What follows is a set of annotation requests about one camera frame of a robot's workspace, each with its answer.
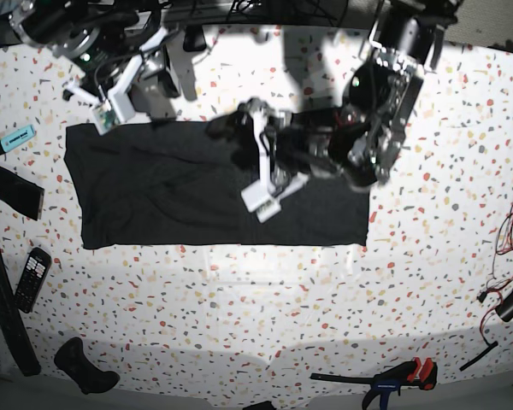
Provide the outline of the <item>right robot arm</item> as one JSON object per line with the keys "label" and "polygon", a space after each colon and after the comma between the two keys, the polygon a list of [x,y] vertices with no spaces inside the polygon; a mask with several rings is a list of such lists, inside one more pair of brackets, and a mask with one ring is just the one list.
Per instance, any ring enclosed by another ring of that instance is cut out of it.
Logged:
{"label": "right robot arm", "polygon": [[163,25],[162,10],[161,1],[23,1],[8,21],[22,43],[47,48],[83,72],[83,79],[66,85],[63,98],[88,103],[105,133],[135,116],[129,93],[140,80],[155,79],[166,98],[181,94],[167,49],[180,29]]}

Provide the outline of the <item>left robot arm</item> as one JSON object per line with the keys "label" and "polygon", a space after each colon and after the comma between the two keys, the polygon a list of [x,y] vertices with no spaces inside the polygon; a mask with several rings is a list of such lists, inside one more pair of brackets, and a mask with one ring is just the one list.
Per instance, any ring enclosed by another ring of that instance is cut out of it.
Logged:
{"label": "left robot arm", "polygon": [[459,8],[458,1],[379,2],[338,107],[295,114],[252,98],[212,120],[208,136],[236,141],[239,162],[257,170],[241,192],[246,209],[266,221],[312,179],[343,178],[355,191],[388,182]]}

